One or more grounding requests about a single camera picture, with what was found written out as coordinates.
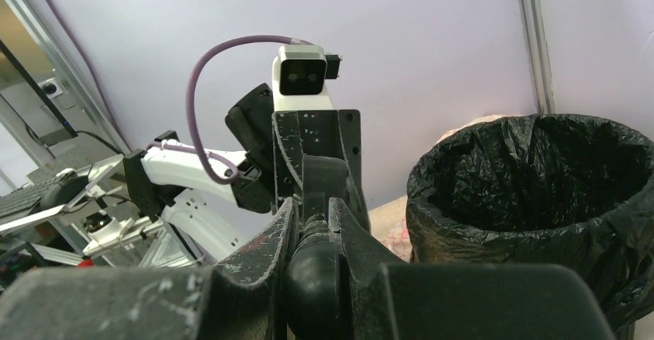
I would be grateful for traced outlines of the black bag lined bin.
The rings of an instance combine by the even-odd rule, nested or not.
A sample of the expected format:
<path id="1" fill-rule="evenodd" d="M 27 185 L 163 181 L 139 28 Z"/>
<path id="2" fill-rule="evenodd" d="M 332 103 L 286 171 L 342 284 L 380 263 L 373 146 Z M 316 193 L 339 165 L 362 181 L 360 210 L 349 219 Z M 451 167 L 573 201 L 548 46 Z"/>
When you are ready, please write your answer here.
<path id="1" fill-rule="evenodd" d="M 577 272 L 615 330 L 653 311 L 653 141 L 597 116 L 506 116 L 457 130 L 410 171 L 419 263 Z"/>

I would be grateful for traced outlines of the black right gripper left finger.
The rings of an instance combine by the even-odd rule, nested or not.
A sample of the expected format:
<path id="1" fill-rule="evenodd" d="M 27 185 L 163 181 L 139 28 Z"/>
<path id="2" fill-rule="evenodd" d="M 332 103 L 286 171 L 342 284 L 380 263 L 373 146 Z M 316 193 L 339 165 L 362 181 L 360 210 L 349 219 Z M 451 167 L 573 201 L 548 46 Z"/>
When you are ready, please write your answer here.
<path id="1" fill-rule="evenodd" d="M 3 339 L 284 339 L 281 277 L 298 239 L 288 198 L 214 266 L 37 268 L 1 297 Z"/>

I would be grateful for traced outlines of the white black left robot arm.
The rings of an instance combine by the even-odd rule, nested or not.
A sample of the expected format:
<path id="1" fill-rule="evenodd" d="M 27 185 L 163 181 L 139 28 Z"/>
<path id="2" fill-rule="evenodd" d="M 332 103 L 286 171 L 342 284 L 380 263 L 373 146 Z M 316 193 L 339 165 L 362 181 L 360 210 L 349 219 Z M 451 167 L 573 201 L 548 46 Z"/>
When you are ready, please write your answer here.
<path id="1" fill-rule="evenodd" d="M 228 110 L 225 122 L 242 150 L 212 150 L 208 156 L 232 183 L 215 183 L 192 147 L 173 131 L 163 133 L 148 149 L 123 159 L 129 201 L 142 218 L 121 222 L 105 211 L 92 214 L 84 224 L 90 240 L 83 255 L 95 258 L 169 227 L 191 260 L 226 258 L 242 242 L 228 219 L 207 205 L 205 193 L 258 214 L 276 213 L 293 198 L 302 218 L 319 219 L 328 199 L 339 197 L 359 225 L 370 228 L 361 187 L 359 111 L 277 112 L 272 89 L 261 84 Z"/>

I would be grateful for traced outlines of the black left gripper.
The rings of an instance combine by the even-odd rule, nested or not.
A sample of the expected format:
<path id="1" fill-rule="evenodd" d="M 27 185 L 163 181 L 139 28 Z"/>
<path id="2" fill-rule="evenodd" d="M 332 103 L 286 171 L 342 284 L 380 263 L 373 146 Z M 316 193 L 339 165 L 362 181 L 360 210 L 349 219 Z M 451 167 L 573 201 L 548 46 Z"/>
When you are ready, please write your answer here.
<path id="1" fill-rule="evenodd" d="M 307 224 L 326 219 L 329 199 L 338 197 L 370 229 L 358 110 L 276 111 L 271 88 L 261 84 L 228 110 L 225 123 L 246 151 L 231 185 L 241 209 L 275 213 L 291 197 Z"/>

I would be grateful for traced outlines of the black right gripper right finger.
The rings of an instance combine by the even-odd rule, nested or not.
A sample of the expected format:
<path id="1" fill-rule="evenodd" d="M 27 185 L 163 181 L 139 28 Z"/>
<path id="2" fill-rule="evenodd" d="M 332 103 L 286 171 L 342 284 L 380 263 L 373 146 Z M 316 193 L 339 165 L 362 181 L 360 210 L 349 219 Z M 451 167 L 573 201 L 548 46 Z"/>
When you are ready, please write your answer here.
<path id="1" fill-rule="evenodd" d="M 339 339 L 611 339 L 585 282 L 555 264 L 410 264 L 329 201 L 339 253 Z"/>

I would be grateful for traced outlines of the black litter scoop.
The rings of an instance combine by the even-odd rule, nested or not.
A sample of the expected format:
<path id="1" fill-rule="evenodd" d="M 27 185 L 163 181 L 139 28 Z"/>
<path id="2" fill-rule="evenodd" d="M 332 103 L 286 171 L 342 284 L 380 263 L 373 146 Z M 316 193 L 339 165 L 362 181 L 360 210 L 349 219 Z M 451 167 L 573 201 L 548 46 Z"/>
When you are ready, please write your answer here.
<path id="1" fill-rule="evenodd" d="M 347 339 L 348 285 L 330 201 L 345 200 L 349 170 L 344 160 L 306 155 L 302 171 L 300 239 L 285 272 L 285 317 L 297 339 Z"/>

